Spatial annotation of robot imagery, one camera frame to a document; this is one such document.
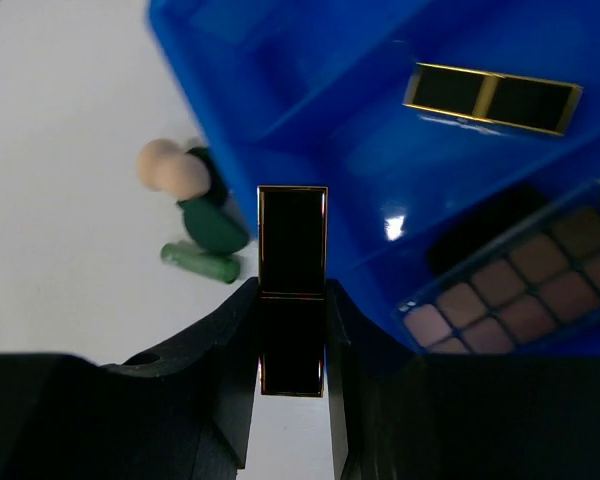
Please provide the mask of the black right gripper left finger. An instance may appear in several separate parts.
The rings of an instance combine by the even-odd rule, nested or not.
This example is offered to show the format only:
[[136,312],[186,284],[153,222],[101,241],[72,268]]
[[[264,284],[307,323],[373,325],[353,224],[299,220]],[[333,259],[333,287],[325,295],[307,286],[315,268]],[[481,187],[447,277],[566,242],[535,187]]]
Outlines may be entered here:
[[216,310],[104,366],[102,479],[234,479],[246,463],[256,381],[256,283]]

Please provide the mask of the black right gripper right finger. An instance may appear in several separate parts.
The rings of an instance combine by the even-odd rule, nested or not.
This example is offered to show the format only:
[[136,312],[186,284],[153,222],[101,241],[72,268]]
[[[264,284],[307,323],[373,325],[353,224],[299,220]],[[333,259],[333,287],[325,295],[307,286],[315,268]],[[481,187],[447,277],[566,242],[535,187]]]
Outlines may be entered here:
[[334,476],[404,479],[404,389],[414,353],[376,325],[336,280],[326,282],[326,373]]

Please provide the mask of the green lip balm tube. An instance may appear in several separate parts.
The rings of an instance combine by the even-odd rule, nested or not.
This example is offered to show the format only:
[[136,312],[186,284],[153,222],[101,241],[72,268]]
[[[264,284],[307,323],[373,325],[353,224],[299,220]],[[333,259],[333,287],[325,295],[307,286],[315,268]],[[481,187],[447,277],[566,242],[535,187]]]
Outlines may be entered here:
[[240,262],[231,255],[209,253],[187,242],[165,244],[160,258],[166,264],[225,284],[235,282],[241,273]]

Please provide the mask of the dark green round puff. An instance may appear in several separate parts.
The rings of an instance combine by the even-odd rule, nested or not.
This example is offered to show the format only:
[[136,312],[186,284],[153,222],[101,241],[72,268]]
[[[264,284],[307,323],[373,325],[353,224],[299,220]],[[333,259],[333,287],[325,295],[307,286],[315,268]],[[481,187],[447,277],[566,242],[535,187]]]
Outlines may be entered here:
[[221,207],[206,198],[179,201],[184,228],[201,249],[216,255],[232,255],[250,241],[248,232]]

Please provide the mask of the long black gold lipstick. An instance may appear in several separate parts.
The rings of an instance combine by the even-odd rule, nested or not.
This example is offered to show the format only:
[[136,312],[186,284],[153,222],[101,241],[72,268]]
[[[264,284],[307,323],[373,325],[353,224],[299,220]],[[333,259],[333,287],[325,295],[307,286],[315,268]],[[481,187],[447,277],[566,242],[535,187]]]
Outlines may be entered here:
[[328,189],[258,188],[261,393],[324,389]]

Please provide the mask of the beige makeup sponge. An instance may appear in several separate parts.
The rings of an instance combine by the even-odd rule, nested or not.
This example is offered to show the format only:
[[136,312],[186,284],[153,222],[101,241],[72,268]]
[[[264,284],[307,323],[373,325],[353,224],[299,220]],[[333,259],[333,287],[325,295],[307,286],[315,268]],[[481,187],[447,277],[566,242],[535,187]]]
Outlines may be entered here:
[[136,173],[147,189],[163,192],[178,201],[199,198],[212,185],[203,161],[167,139],[156,139],[142,147]]

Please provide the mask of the clear eyeshadow palette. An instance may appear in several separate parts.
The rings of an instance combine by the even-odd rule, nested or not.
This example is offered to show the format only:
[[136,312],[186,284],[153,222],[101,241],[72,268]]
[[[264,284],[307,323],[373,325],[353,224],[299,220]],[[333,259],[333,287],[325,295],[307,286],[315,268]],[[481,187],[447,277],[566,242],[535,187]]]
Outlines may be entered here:
[[600,353],[600,188],[516,225],[395,316],[421,353]]

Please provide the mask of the black square compact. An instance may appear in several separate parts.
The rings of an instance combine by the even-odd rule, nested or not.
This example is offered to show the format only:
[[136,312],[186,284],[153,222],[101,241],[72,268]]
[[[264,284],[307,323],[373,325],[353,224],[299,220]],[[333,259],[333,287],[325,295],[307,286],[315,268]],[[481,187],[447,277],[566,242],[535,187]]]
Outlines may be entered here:
[[426,251],[429,269],[435,276],[445,274],[548,203],[549,199],[528,183],[486,198],[442,230]]

